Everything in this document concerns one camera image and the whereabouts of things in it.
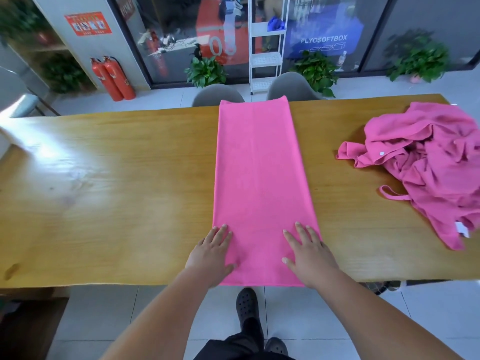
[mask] crumpled pink garment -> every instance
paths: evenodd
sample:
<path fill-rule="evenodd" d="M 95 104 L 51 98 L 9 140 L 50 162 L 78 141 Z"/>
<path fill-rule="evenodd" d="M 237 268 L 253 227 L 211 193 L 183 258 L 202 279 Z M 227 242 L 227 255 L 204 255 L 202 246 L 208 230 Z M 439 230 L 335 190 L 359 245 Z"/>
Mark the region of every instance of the crumpled pink garment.
<path fill-rule="evenodd" d="M 469 231 L 480 226 L 480 131 L 457 106 L 412 102 L 404 114 L 384 114 L 365 126 L 365 144 L 344 142 L 338 159 L 354 159 L 356 168 L 383 165 L 403 182 L 405 196 L 430 220 L 451 249 L 465 248 L 456 221 Z"/>
<path fill-rule="evenodd" d="M 225 262 L 238 265 L 222 284 L 303 286 L 282 262 L 295 258 L 283 230 L 299 240 L 296 221 L 318 233 L 287 98 L 222 101 L 213 224 L 233 231 Z"/>

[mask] foot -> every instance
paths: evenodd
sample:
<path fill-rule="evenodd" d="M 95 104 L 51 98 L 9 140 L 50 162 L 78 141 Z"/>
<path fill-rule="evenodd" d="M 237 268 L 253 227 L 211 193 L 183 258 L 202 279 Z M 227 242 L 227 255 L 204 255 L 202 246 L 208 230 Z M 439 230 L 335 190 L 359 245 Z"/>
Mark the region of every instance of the foot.
<path fill-rule="evenodd" d="M 285 345 L 285 343 L 277 337 L 272 337 L 267 341 L 264 351 L 274 352 L 275 354 L 282 354 L 285 356 L 289 355 L 289 352 L 287 351 L 287 345 Z"/>
<path fill-rule="evenodd" d="M 254 318 L 258 322 L 260 332 L 263 337 L 263 330 L 260 324 L 260 314 L 258 312 L 258 299 L 255 290 L 252 288 L 243 288 L 237 296 L 237 315 L 240 321 L 240 327 L 243 331 L 245 321 Z"/>

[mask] shelf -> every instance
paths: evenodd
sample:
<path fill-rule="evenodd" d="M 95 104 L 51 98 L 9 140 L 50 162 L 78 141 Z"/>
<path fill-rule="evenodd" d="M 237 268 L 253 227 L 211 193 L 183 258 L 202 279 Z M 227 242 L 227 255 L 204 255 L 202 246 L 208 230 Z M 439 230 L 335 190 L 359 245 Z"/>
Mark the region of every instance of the shelf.
<path fill-rule="evenodd" d="M 282 63 L 282 57 L 279 52 L 257 53 L 251 55 L 251 67 L 270 67 L 279 66 Z"/>
<path fill-rule="evenodd" d="M 265 92 L 268 91 L 270 85 L 276 77 L 266 77 L 266 78 L 252 78 L 251 79 L 251 91 L 256 92 Z"/>
<path fill-rule="evenodd" d="M 253 22 L 251 24 L 251 36 L 252 38 L 259 36 L 279 36 L 285 34 L 285 30 L 267 31 L 268 23 L 265 22 Z"/>
<path fill-rule="evenodd" d="M 38 48 L 30 49 L 31 52 L 54 52 L 58 50 L 68 50 L 68 48 L 66 45 L 56 44 L 56 45 L 40 46 Z"/>

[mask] black pants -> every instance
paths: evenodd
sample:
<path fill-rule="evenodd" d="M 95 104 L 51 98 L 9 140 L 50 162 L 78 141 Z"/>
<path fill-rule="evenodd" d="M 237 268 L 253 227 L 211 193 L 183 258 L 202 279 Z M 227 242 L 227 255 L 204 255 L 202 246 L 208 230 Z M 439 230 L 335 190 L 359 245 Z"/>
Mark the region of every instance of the black pants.
<path fill-rule="evenodd" d="M 264 352 L 264 337 L 260 323 L 249 318 L 243 330 L 225 340 L 209 340 L 194 360 L 237 360 L 237 359 L 290 359 L 279 354 Z"/>

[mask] hand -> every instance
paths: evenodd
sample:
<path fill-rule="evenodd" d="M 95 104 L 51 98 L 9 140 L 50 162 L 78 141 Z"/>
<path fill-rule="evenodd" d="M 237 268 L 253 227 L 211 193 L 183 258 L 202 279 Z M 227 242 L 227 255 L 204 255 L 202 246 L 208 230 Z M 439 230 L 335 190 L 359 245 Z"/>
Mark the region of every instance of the hand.
<path fill-rule="evenodd" d="M 300 235 L 301 244 L 290 232 L 283 230 L 283 235 L 295 254 L 295 262 L 288 258 L 282 258 L 282 261 L 303 284 L 313 288 L 318 284 L 322 275 L 331 272 L 332 269 L 339 270 L 339 265 L 328 246 L 320 240 L 314 229 L 305 226 L 309 236 L 300 222 L 295 223 L 295 228 Z"/>
<path fill-rule="evenodd" d="M 230 231 L 223 239 L 227 227 L 226 224 L 220 229 L 214 226 L 193 248 L 185 264 L 185 269 L 199 275 L 201 280 L 206 281 L 208 288 L 218 286 L 236 267 L 235 264 L 225 266 L 225 254 L 233 235 Z"/>

